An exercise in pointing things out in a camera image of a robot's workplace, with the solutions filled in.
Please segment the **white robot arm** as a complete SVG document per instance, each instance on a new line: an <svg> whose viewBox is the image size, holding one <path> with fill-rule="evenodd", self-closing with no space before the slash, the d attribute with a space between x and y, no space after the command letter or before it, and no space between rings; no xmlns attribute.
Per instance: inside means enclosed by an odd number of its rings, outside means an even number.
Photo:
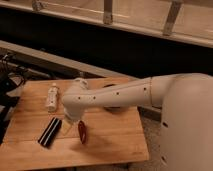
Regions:
<svg viewBox="0 0 213 171"><path fill-rule="evenodd" d="M73 121L91 107L159 107L161 171L213 171L213 76L153 76L99 89L76 78L62 104Z"/></svg>

